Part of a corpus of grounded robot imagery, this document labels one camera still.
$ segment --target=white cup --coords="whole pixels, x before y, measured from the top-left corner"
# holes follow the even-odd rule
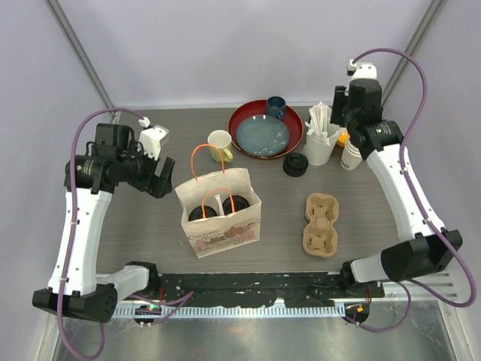
[[[209,147],[210,156],[212,156],[213,160],[218,163],[221,163],[222,160],[224,162],[232,162],[234,159],[232,155],[232,137],[228,132],[225,130],[214,130],[207,137],[207,143],[218,147],[222,153],[221,158],[217,149]]]
[[[359,149],[354,147],[348,139],[344,145],[343,155],[340,158],[340,165],[347,171],[356,169],[362,162],[362,156],[359,153]]]
[[[309,164],[326,164],[331,156],[334,146],[336,145],[339,135],[340,127],[330,123],[328,124],[329,145],[327,145],[324,141],[321,141],[314,134],[308,135],[306,137],[306,144],[304,145],[302,153],[306,156]]]

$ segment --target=blue teacup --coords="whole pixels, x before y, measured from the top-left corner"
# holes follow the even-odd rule
[[[286,101],[280,96],[271,96],[265,103],[265,114],[283,120],[286,115]]]

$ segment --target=gray tabletop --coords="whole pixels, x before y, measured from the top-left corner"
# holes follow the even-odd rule
[[[295,109],[303,120],[307,108]],[[182,109],[143,111],[153,124],[171,131],[162,158],[176,160],[173,186],[192,178],[190,154],[205,143],[210,132],[225,129],[234,109]],[[141,128],[128,114],[121,124]],[[120,270],[127,262],[154,262],[161,272],[296,272],[338,271],[344,261],[379,253],[397,239],[396,226],[386,197],[374,174],[362,163],[354,171],[340,167],[341,149],[329,162],[309,166],[304,176],[284,174],[283,159],[257,160],[234,150],[227,167],[248,168],[253,189],[262,200],[261,239],[232,250],[198,259],[180,225],[182,208],[175,192],[163,199],[139,193],[128,185],[116,188],[107,211],[98,250],[98,272]],[[218,171],[208,149],[195,158],[199,174]],[[337,253],[328,259],[307,255],[301,245],[307,225],[305,203],[311,193],[335,196],[340,204]]]

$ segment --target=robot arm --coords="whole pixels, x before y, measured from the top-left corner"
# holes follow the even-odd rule
[[[167,158],[160,176],[154,174],[161,146],[168,138],[168,130],[159,126],[151,127],[149,123],[141,125],[144,130],[139,140],[135,141],[134,131],[128,126],[98,124],[95,141],[87,144],[87,154],[75,158],[78,218],[63,295],[63,312],[67,317],[107,322],[117,302],[138,291],[155,292],[159,289],[158,272],[152,263],[130,262],[112,275],[100,278],[96,274],[101,228],[115,187],[120,182],[127,182],[155,198],[172,191],[174,160]],[[67,202],[59,256],[47,288],[35,291],[32,300],[35,307],[50,313],[56,312],[59,279],[71,228],[68,170],[69,164],[65,167]]]
[[[402,169],[399,153],[403,135],[396,122],[383,120],[382,90],[372,63],[361,62],[347,67],[352,80],[348,87],[336,86],[331,122],[345,126],[352,144],[376,175],[383,188],[398,228],[399,244],[381,253],[343,264],[345,286],[390,279],[402,281],[442,271],[452,258],[443,242],[425,223],[408,187],[408,171],[432,223],[458,250],[462,245],[457,230],[447,231],[436,215],[411,168],[407,150],[407,169]]]

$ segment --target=metal floor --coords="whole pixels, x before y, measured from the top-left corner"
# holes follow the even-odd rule
[[[366,324],[390,326],[406,302],[371,305]],[[86,354],[98,349],[98,325],[66,320],[69,338]],[[107,344],[99,360],[314,361],[456,360],[437,302],[413,302],[407,321],[391,332],[357,329],[339,317],[171,320],[139,329],[133,320],[106,325]],[[62,342],[55,361],[73,360]]]

